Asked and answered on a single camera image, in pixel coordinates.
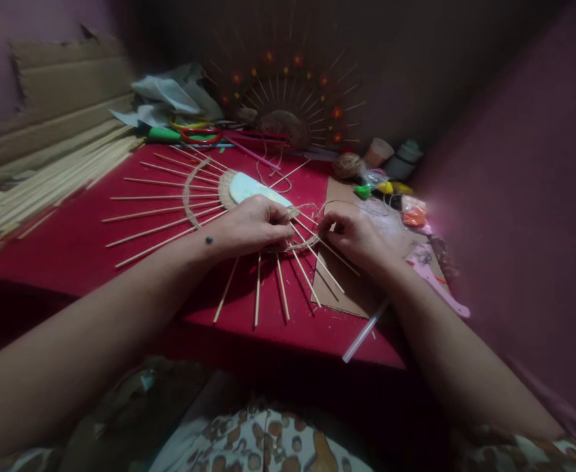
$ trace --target table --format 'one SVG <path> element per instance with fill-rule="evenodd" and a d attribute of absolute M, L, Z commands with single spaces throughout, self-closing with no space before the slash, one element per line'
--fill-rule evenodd
<path fill-rule="evenodd" d="M 51 218 L 21 241 L 16 241 L 0 253 L 0 281 L 3 290 L 13 287 L 20 293 L 35 290 L 40 297 L 76 299 L 108 282 L 119 272 L 114 265 L 139 251 L 183 231 L 173 227 L 135 241 L 106 248 L 105 245 L 126 235 L 151 229 L 183 218 L 181 213 L 161 214 L 122 222 L 103 224 L 107 217 L 178 206 L 179 201 L 111 201 L 110 197 L 130 195 L 179 195 L 180 188 L 137 184 L 124 177 L 181 182 L 182 178 L 148 168 L 141 162 L 164 167 L 182 168 L 158 160 L 153 153 L 185 161 L 167 146 L 148 145 L 139 149 L 123 164 L 100 180 L 93 188 L 75 196 Z M 258 178 L 255 160 L 239 151 L 227 149 L 211 152 L 220 162 Z M 283 173 L 303 163 L 302 157 L 284 156 Z M 271 170 L 259 166 L 266 182 Z M 295 205 L 314 203 L 320 206 L 326 195 L 329 163 L 310 162 L 290 179 L 292 190 L 285 196 Z M 275 189 L 286 188 L 286 182 Z M 313 277 L 315 259 L 310 254 L 304 266 Z M 252 358 L 263 356 L 268 349 L 287 349 L 291 353 L 316 354 L 340 359 L 366 323 L 352 315 L 338 313 L 326 307 L 315 309 L 311 291 L 303 281 L 293 258 L 282 263 L 290 320 L 286 322 L 280 307 L 274 257 L 262 262 L 263 286 L 260 297 L 259 326 L 254 329 L 254 295 L 256 285 L 256 255 L 240 260 L 233 278 L 225 307 L 218 323 L 212 323 L 218 300 L 224 290 L 233 260 L 217 265 L 198 287 L 180 311 L 176 320 L 150 347 L 152 352 L 171 357 L 185 357 L 221 366 L 225 361 L 236 362 L 235 352 L 247 351 Z M 31 316 L 23 311 L 23 316 Z M 404 368 L 395 341 L 398 332 L 386 326 L 376 328 L 357 351 L 356 362 Z"/>

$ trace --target finger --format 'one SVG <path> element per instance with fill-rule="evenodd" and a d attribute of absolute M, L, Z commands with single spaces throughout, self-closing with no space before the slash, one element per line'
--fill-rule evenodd
<path fill-rule="evenodd" d="M 329 231 L 327 233 L 327 241 L 329 241 L 337 248 L 342 248 L 342 246 L 346 243 L 344 235 L 336 233 L 335 231 Z"/>
<path fill-rule="evenodd" d="M 294 230 L 287 225 L 267 225 L 265 228 L 266 245 L 280 243 L 294 236 Z"/>
<path fill-rule="evenodd" d="M 329 231 L 329 229 L 334 223 L 340 223 L 341 225 L 344 226 L 345 224 L 347 224 L 349 219 L 350 218 L 348 217 L 348 215 L 346 215 L 343 212 L 339 212 L 338 210 L 329 210 L 323 217 L 320 224 L 318 225 L 318 230 L 321 233 L 325 233 Z"/>
<path fill-rule="evenodd" d="M 288 224 L 290 221 L 290 213 L 285 206 L 269 199 L 267 200 L 266 205 L 269 222 L 273 221 L 282 225 Z"/>

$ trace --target red scissors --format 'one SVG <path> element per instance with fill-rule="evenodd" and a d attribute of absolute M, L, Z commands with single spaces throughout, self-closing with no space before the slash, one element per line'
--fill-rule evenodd
<path fill-rule="evenodd" d="M 222 129 L 220 128 L 181 128 L 181 141 L 188 143 L 188 144 L 200 144 L 202 146 L 207 146 L 208 144 L 215 144 L 222 139 Z M 212 138 L 207 138 L 205 140 L 192 138 L 187 134 L 192 135 L 214 135 Z"/>

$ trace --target thread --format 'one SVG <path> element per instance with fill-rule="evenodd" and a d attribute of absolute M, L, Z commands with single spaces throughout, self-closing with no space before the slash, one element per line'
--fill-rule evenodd
<path fill-rule="evenodd" d="M 362 158 L 354 153 L 344 153 L 334 162 L 334 177 L 339 180 L 354 178 L 360 175 Z"/>

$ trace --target cardboard sheet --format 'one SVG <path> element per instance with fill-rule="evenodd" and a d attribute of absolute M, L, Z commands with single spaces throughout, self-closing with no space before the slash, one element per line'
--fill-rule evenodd
<path fill-rule="evenodd" d="M 352 185 L 342 184 L 332 177 L 329 177 L 326 201 L 331 203 L 325 206 L 325 213 L 333 208 L 342 208 L 367 214 L 397 249 L 395 254 L 389 255 L 390 257 L 405 258 L 415 245 L 428 242 L 426 236 L 406 229 L 401 222 L 400 214 L 384 205 L 383 202 L 373 198 L 363 201 L 353 193 Z M 369 318 L 375 313 L 385 297 L 375 281 L 362 271 L 360 271 L 361 277 L 355 275 L 323 246 L 318 255 L 345 291 L 344 294 L 340 292 L 329 275 L 317 264 L 314 290 L 321 304 L 360 318 Z M 437 277 L 443 277 L 436 258 L 432 258 L 431 267 Z"/>
<path fill-rule="evenodd" d="M 130 111 L 136 74 L 114 39 L 12 43 L 24 110 L 0 122 L 0 167 Z"/>

